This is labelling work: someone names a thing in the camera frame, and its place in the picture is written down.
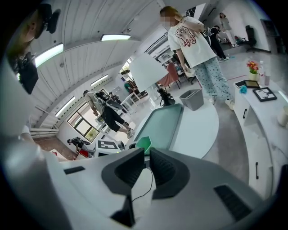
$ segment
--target fluorescent light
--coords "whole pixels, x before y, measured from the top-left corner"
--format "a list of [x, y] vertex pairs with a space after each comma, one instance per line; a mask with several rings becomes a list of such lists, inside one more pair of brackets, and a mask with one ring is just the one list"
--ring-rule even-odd
[[131, 37], [129, 34], [103, 34], [101, 36], [101, 41], [109, 40], [127, 40]]
[[278, 93], [280, 93], [280, 95], [287, 101], [287, 103], [288, 103], [288, 98], [287, 98], [287, 96], [282, 92], [282, 91], [278, 91]]
[[63, 52], [64, 50], [64, 45], [63, 43], [56, 45], [50, 49], [48, 49], [47, 51], [45, 51], [44, 53], [40, 54], [38, 57], [35, 58], [35, 66], [36, 68], [43, 64], [45, 61], [48, 61], [50, 58], [54, 57], [55, 55]]
[[93, 82], [93, 83], [91, 84], [91, 86], [97, 84], [99, 81], [102, 81], [104, 78], [107, 78], [107, 77], [108, 77], [108, 74], [106, 74], [104, 77], [101, 77], [101, 78], [98, 79], [97, 81]]
[[59, 116], [59, 114], [75, 99], [75, 97], [72, 97], [59, 111], [56, 113], [56, 117]]

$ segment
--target white railing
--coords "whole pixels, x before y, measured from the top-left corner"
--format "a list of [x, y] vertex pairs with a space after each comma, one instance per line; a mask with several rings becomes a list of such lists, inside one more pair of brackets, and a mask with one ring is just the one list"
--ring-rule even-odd
[[58, 132], [59, 132], [59, 129], [49, 129], [49, 128], [31, 128], [30, 129], [30, 134], [32, 138], [56, 136]]

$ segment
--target white cabinet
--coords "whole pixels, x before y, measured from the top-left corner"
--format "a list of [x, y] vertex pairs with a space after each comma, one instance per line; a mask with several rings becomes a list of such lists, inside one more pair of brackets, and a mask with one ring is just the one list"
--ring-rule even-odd
[[240, 94], [239, 92], [235, 93], [235, 114], [238, 118], [239, 123], [242, 125], [248, 115], [250, 109], [250, 105], [247, 102], [247, 100], [245, 100], [242, 96], [242, 94]]
[[263, 128], [249, 102], [235, 92], [234, 111], [239, 120], [246, 142], [249, 161], [249, 186], [263, 199], [271, 196], [273, 168], [268, 142]]

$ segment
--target gray trash bin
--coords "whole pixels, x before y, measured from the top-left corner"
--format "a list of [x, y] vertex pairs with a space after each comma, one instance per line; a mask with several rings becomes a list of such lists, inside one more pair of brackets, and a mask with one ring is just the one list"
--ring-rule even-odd
[[192, 111], [199, 109], [204, 104], [202, 89], [189, 90], [182, 94], [180, 99]]

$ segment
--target bottle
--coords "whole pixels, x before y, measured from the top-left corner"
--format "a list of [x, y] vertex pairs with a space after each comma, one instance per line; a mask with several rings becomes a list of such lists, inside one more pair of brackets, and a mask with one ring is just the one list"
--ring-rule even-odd
[[264, 86], [264, 83], [265, 83], [265, 70], [264, 70], [264, 62], [263, 61], [260, 61], [260, 68], [259, 68], [259, 75], [260, 75], [260, 78], [259, 78], [259, 84]]

